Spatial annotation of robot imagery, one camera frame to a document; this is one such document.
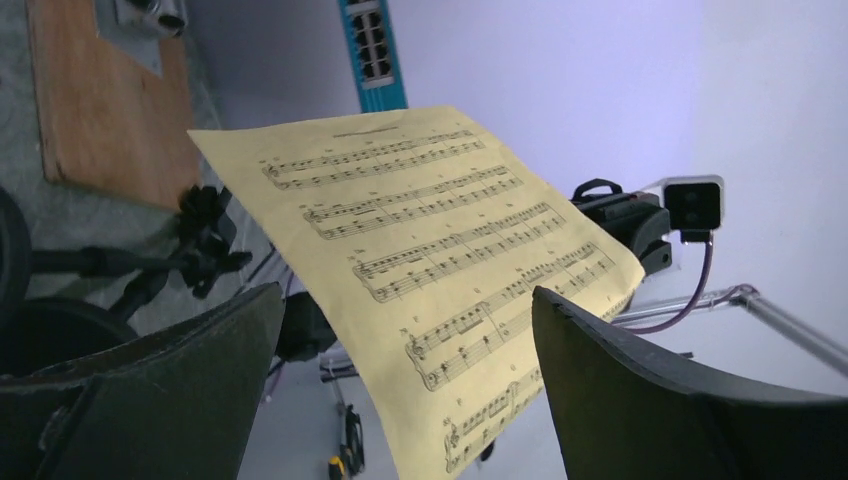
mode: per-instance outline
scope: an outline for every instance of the camera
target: camera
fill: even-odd
[[[724,217],[724,179],[718,175],[670,177],[662,181],[663,206],[683,243],[706,243]]]

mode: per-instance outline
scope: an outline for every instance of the yellow paper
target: yellow paper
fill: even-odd
[[[190,134],[327,316],[401,480],[455,478],[542,391],[534,286],[609,319],[644,275],[450,107]]]

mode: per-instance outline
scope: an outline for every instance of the blue device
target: blue device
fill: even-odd
[[[364,113],[407,108],[386,0],[339,0]]]

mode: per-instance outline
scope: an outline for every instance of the music staff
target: music staff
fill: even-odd
[[[304,218],[310,222],[326,220],[328,218],[340,217],[342,215],[361,215],[363,213],[377,210],[378,208],[397,205],[399,203],[419,200],[440,193],[448,193],[454,189],[466,187],[476,182],[481,182],[489,178],[497,178],[508,175],[510,178],[515,178],[512,172],[503,165],[487,168],[469,175],[448,180],[446,182],[437,183],[427,187],[410,190],[408,192],[398,193],[395,195],[386,195],[384,197],[372,198],[361,202],[348,203],[346,205],[334,205],[330,208],[320,210],[310,210],[303,214]]]
[[[442,278],[453,275],[478,263],[485,262],[496,258],[504,253],[510,252],[522,245],[527,245],[543,238],[545,235],[553,233],[557,229],[562,228],[564,220],[554,218],[551,221],[545,220],[541,225],[530,228],[523,232],[513,233],[510,236],[502,237],[503,240],[496,241],[482,248],[469,249],[469,253],[459,257],[451,256],[447,260],[434,263],[432,267],[427,267],[420,271],[407,272],[406,276],[401,280],[393,280],[380,288],[374,289],[369,283],[365,283],[366,288],[371,292],[374,300],[380,303],[388,302],[395,298],[400,298],[402,295],[414,291],[424,285],[436,282]]]
[[[277,170],[273,165],[268,165],[264,167],[262,169],[262,173],[264,173],[265,176],[268,177],[268,179],[274,184],[274,186],[280,190],[288,190],[291,188],[311,188],[336,182],[343,182],[345,180],[353,180],[356,178],[370,177],[374,175],[383,175],[385,173],[397,172],[407,168],[414,168],[420,165],[426,165],[428,163],[444,160],[446,158],[464,155],[475,150],[482,150],[485,147],[486,146],[483,144],[483,142],[477,140],[472,143],[464,143],[458,146],[450,146],[440,148],[438,150],[431,150],[421,155],[399,158],[389,163],[382,163],[371,167],[356,167],[353,170],[345,170],[339,173],[321,175],[307,179],[295,179],[286,181],[280,180],[279,177],[282,172]]]
[[[451,431],[445,436],[446,471],[451,473],[461,463],[477,458],[480,452],[503,431],[504,427],[542,392],[543,388],[542,372],[536,367],[518,381],[510,383],[506,390],[471,415],[461,426],[451,424]],[[475,435],[473,440],[467,442],[462,450],[459,450],[459,443],[465,437],[498,416],[500,419],[496,420],[494,425],[488,425]]]
[[[532,292],[533,287],[537,283],[544,282],[565,272],[571,266],[589,258],[596,251],[597,248],[594,244],[586,243],[573,252],[569,252],[551,262],[542,263],[527,269],[515,281],[484,298],[482,301],[457,312],[456,315],[423,334],[412,337],[409,343],[406,344],[407,354],[413,361],[416,359],[424,360],[427,352],[453,337],[468,332],[483,323],[484,320],[489,318],[489,315],[497,312],[522,295]]]
[[[299,172],[309,170],[311,168],[335,167],[338,165],[346,165],[353,162],[372,159],[382,155],[391,155],[393,153],[401,153],[412,150],[413,148],[441,143],[448,140],[457,140],[461,138],[473,137],[474,134],[468,130],[460,130],[458,132],[445,133],[441,135],[433,135],[430,137],[418,138],[415,140],[406,140],[403,142],[391,143],[380,147],[366,148],[355,152],[345,152],[326,157],[310,158],[308,160],[300,160],[297,162],[275,163],[269,166],[277,173]]]
[[[573,296],[594,283],[597,279],[603,277],[604,273],[611,266],[612,261],[604,257],[595,262],[592,267],[579,273],[564,284],[555,285],[553,290],[565,297]],[[429,372],[423,371],[418,358],[413,355],[410,355],[410,358],[415,362],[416,370],[424,380],[424,386],[427,387],[427,390],[435,392],[448,382],[455,380],[470,370],[471,367],[481,362],[510,340],[517,338],[521,333],[527,331],[530,325],[531,311],[527,309],[509,321],[497,324],[496,328],[487,332],[480,340],[477,340],[471,345],[460,347],[456,355],[445,360]]]
[[[352,223],[349,223],[347,225],[342,225],[335,228],[328,228],[326,230],[322,230],[321,227],[316,224],[316,222],[310,221],[310,223],[312,224],[312,228],[314,228],[318,232],[321,238],[325,240],[333,240],[336,238],[342,238],[350,235],[368,232],[371,230],[376,230],[378,228],[393,225],[395,223],[408,222],[409,220],[414,220],[416,218],[435,215],[437,213],[443,213],[466,205],[471,205],[472,203],[479,202],[480,200],[485,200],[501,193],[508,192],[514,188],[521,186],[522,184],[523,182],[521,180],[513,177],[509,180],[501,180],[495,185],[491,185],[480,190],[475,190],[464,195],[458,195],[456,198],[449,198],[447,200],[436,200],[433,203],[421,207],[404,208],[400,212],[390,213],[388,215],[382,215],[379,217],[371,218],[365,220],[364,222],[354,220]]]
[[[618,316],[618,314],[621,313],[622,310],[624,310],[624,308],[627,306],[627,304],[630,303],[631,299],[633,299],[632,294],[627,295],[626,297],[624,297],[621,300],[619,300],[618,302],[616,302],[615,305],[610,307],[606,312],[604,312],[603,315],[601,315],[601,320],[603,320],[605,322],[609,322],[610,320],[612,320],[613,318]]]
[[[360,263],[359,265],[354,267],[354,273],[356,273],[356,275],[362,278],[363,280],[368,280],[373,278],[373,276],[377,273],[387,272],[390,268],[394,268],[405,263],[417,262],[426,258],[428,255],[432,255],[434,253],[441,252],[444,250],[449,250],[451,248],[464,245],[473,240],[485,238],[489,235],[495,235],[503,230],[521,225],[524,222],[538,217],[548,211],[552,210],[547,203],[538,203],[518,213],[514,213],[507,217],[501,218],[500,220],[488,222],[483,226],[455,233],[445,238],[436,240],[434,242],[417,245],[401,252],[378,258],[376,260]],[[556,215],[556,220],[565,223],[564,218],[562,218],[556,212],[553,213]]]

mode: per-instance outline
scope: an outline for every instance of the wooden board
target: wooden board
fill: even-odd
[[[92,0],[27,7],[47,180],[178,209],[200,181],[182,41],[161,42],[159,78],[98,38]]]

